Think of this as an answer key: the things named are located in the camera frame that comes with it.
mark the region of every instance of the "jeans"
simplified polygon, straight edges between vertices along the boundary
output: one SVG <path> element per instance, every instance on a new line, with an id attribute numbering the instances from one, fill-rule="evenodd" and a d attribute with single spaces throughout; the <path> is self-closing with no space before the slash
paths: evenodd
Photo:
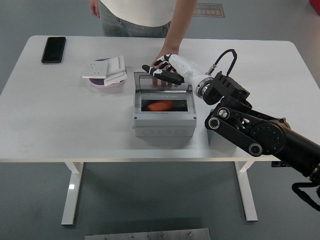
<path id="1" fill-rule="evenodd" d="M 163 26 L 140 26 L 116 17 L 99 1 L 99 14 L 105 37 L 165 38 L 170 22 Z"/>

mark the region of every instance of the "person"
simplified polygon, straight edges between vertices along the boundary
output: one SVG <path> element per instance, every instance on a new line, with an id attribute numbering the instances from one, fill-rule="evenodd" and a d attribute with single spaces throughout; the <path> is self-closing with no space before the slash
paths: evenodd
<path id="1" fill-rule="evenodd" d="M 165 38 L 156 60 L 179 54 L 198 0 L 90 0 L 93 16 L 100 18 L 107 37 Z"/>

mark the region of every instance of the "table top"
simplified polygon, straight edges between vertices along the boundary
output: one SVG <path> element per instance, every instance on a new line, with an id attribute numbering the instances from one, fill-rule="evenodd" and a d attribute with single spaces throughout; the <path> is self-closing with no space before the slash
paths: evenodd
<path id="1" fill-rule="evenodd" d="M 132 129 L 134 72 L 143 72 L 164 39 L 67 36 L 62 63 L 42 64 L 48 36 L 26 43 L 0 95 L 0 162 L 271 161 L 253 158 L 218 134 L 208 140 L 204 121 L 215 106 L 194 96 L 192 137 L 137 137 Z M 179 54 L 203 72 L 227 49 L 230 74 L 250 92 L 253 109 L 286 117 L 291 129 L 320 144 L 320 90 L 288 41 L 184 39 Z M 85 61 L 124 55 L 127 80 L 97 88 L 82 78 Z M 232 55 L 218 64 L 226 74 Z"/>

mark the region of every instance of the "table leg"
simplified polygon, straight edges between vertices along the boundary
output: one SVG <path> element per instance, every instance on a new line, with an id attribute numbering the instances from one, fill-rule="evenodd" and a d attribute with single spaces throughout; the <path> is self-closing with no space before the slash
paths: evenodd
<path id="1" fill-rule="evenodd" d="M 235 170 L 238 177 L 240 192 L 247 221 L 258 221 L 254 199 L 252 197 L 247 169 L 254 163 L 253 160 L 243 162 L 235 161 Z"/>
<path id="2" fill-rule="evenodd" d="M 68 193 L 65 200 L 61 225 L 72 225 L 74 224 L 78 193 L 79 193 L 84 163 L 83 162 L 65 162 L 65 164 L 71 170 L 71 178 L 70 178 Z"/>

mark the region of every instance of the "cable connector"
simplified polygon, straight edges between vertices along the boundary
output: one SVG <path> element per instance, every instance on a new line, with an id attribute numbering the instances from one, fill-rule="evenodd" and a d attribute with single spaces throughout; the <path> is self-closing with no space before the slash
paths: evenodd
<path id="1" fill-rule="evenodd" d="M 217 67 L 217 65 L 213 64 L 205 74 L 211 75 L 212 72 L 216 69 L 216 67 Z"/>

